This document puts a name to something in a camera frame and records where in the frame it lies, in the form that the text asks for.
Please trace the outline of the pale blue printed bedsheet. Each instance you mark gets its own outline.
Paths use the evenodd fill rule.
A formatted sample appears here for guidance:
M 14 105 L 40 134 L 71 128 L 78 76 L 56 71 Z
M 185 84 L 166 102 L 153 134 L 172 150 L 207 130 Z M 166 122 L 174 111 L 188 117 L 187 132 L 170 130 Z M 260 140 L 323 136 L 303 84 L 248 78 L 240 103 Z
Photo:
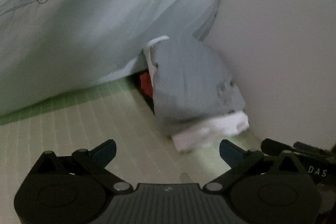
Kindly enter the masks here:
M 219 0 L 1 0 L 1 114 L 129 75 L 150 40 L 203 37 Z

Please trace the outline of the green grid cutting mat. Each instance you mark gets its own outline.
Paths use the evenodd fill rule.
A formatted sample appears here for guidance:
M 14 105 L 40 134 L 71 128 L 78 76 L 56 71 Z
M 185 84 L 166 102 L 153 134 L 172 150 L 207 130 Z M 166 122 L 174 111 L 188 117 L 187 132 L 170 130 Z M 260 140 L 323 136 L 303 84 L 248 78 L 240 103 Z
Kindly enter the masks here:
M 108 170 L 132 185 L 205 184 L 229 170 L 217 144 L 177 152 L 139 91 L 120 79 L 1 117 L 1 223 L 18 223 L 14 196 L 42 152 L 67 156 L 108 139 L 117 143 Z

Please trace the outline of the red cloth item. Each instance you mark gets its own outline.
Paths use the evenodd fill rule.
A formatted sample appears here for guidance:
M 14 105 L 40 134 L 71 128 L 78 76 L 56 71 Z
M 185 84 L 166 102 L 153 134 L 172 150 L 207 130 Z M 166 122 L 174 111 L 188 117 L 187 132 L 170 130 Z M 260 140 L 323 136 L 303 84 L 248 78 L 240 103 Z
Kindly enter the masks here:
M 149 98 L 153 98 L 153 86 L 151 84 L 151 78 L 149 72 L 143 72 L 140 77 L 140 89 Z

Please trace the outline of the white folded shirt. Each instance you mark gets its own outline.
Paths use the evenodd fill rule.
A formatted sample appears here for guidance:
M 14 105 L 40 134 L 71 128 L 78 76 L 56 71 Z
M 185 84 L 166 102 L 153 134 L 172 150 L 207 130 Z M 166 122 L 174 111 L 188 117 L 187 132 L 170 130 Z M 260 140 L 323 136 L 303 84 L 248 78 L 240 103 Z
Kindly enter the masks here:
M 148 43 L 144 46 L 143 53 L 146 57 L 150 73 L 153 66 L 150 60 Z M 158 123 L 156 117 L 155 121 L 162 133 L 171 137 L 176 150 L 179 152 L 210 146 L 222 137 L 236 136 L 249 128 L 248 116 L 245 113 L 245 109 L 222 117 L 206 118 L 179 124 L 162 125 Z

